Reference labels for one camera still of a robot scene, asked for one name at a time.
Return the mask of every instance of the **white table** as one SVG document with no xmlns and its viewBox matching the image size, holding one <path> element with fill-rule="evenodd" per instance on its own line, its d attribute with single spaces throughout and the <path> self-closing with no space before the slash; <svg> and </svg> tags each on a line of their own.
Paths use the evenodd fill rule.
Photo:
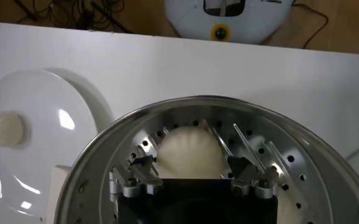
<svg viewBox="0 0 359 224">
<path fill-rule="evenodd" d="M 84 89 L 100 129 L 173 97 L 236 97 L 359 148 L 359 55 L 0 24 L 0 78 L 47 69 Z"/>
</svg>

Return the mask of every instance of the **perforated metal tray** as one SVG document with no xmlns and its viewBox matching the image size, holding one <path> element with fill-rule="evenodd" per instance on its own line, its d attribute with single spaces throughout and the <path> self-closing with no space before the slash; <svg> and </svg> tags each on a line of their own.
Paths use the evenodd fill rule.
<svg viewBox="0 0 359 224">
<path fill-rule="evenodd" d="M 227 153 L 276 166 L 280 190 L 296 204 L 301 223 L 359 223 L 359 178 L 334 149 L 287 117 L 216 96 L 155 103 L 114 122 L 74 164 L 55 223 L 115 223 L 108 188 L 111 167 L 132 153 L 155 153 L 170 130 L 192 125 L 209 130 Z"/>
</svg>

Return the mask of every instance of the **white robot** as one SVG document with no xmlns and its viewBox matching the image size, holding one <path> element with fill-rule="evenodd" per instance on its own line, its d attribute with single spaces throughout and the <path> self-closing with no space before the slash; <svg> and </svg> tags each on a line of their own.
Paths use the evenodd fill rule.
<svg viewBox="0 0 359 224">
<path fill-rule="evenodd" d="M 260 44 L 287 19 L 292 1 L 165 0 L 165 10 L 184 38 Z"/>
</svg>

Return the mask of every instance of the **steamed bun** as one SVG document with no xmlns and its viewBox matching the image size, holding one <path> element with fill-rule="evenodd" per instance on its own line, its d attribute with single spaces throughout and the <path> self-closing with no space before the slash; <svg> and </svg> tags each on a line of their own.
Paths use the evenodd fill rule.
<svg viewBox="0 0 359 224">
<path fill-rule="evenodd" d="M 21 143 L 24 136 L 22 117 L 16 112 L 0 112 L 0 147 L 13 147 Z"/>
<path fill-rule="evenodd" d="M 160 178 L 218 179 L 224 155 L 217 140 L 200 127 L 180 127 L 160 144 L 156 168 Z"/>
</svg>

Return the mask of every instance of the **yellow button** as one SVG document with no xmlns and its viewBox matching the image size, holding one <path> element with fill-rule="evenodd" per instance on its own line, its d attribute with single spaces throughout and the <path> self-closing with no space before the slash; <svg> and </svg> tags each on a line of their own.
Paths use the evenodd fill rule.
<svg viewBox="0 0 359 224">
<path fill-rule="evenodd" d="M 229 27 L 223 23 L 214 25 L 210 31 L 210 38 L 216 41 L 228 41 L 230 38 Z"/>
</svg>

